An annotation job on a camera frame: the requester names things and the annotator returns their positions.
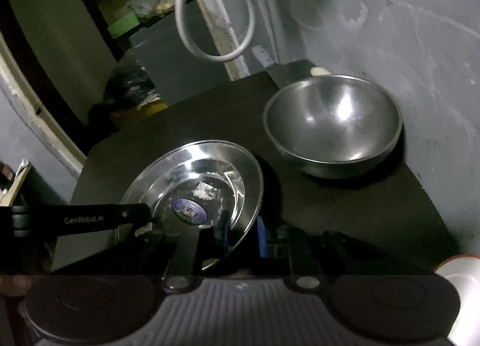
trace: round pad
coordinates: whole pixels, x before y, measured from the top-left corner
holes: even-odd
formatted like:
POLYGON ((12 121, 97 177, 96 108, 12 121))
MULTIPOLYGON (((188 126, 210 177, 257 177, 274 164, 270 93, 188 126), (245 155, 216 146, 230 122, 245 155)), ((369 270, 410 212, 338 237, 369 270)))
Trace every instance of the round pad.
POLYGON ((435 274, 342 276, 330 302, 354 331, 394 342, 447 336, 460 309, 455 288, 435 274))
POLYGON ((99 344, 122 338, 153 313, 155 290, 135 276, 45 276, 26 296, 40 335, 60 343, 99 344))

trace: metal bowl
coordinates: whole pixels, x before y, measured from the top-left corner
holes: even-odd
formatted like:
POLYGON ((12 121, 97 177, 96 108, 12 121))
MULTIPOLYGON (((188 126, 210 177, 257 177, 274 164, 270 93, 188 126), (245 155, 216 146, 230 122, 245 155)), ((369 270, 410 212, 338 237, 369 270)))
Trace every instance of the metal bowl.
POLYGON ((400 108, 375 83, 342 75, 307 78, 278 91, 263 126, 278 151, 319 178, 359 176, 398 142, 400 108))
MULTIPOLYGON (((228 212, 228 245, 233 250, 255 221, 262 195, 262 171, 248 150, 228 141, 205 140, 157 159, 121 201, 147 204, 153 215, 151 227, 173 238, 186 228, 216 227, 228 212), (185 204, 189 211, 183 209, 185 204)), ((128 233, 118 232, 119 240, 128 233)))

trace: metal plate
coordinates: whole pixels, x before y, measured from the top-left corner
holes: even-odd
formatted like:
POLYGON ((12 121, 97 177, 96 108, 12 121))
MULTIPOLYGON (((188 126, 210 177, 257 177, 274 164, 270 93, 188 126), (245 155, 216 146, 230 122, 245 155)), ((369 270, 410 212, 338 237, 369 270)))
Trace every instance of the metal plate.
MULTIPOLYGON (((205 140, 157 159, 134 180, 121 202, 147 204, 154 217, 152 228, 173 238, 186 228, 215 227, 220 215, 228 212, 229 249, 233 250, 255 221, 262 195, 260 165, 248 150, 228 141, 205 140), (181 217, 178 207, 172 208, 180 198, 194 203, 181 217)), ((118 239, 124 240, 126 233, 119 229, 118 239)))

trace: white pipe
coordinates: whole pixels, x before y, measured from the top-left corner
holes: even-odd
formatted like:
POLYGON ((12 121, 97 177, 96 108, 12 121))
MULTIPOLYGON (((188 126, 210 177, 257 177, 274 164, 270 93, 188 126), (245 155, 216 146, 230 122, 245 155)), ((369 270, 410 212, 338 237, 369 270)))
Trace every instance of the white pipe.
POLYGON ((244 50, 246 50, 251 43, 251 39, 254 37, 255 32, 255 8, 252 0, 246 0, 247 9, 248 9, 248 29, 245 35, 245 38, 241 44, 234 49, 232 52, 223 55, 223 56, 213 56, 208 53, 203 52, 191 39, 190 34, 185 25, 185 1, 184 0, 175 0, 175 21, 177 23, 177 30, 180 38, 185 45, 185 47, 190 51, 190 53, 199 59, 207 60, 210 62, 229 62, 231 60, 239 57, 244 50))

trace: plate sticker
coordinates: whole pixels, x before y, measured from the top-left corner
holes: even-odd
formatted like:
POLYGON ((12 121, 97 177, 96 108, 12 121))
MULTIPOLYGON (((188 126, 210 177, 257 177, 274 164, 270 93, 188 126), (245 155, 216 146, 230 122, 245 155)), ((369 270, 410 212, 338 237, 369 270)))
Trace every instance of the plate sticker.
POLYGON ((186 198, 175 200, 172 209, 181 221, 190 225, 205 224, 208 219, 205 209, 186 198))

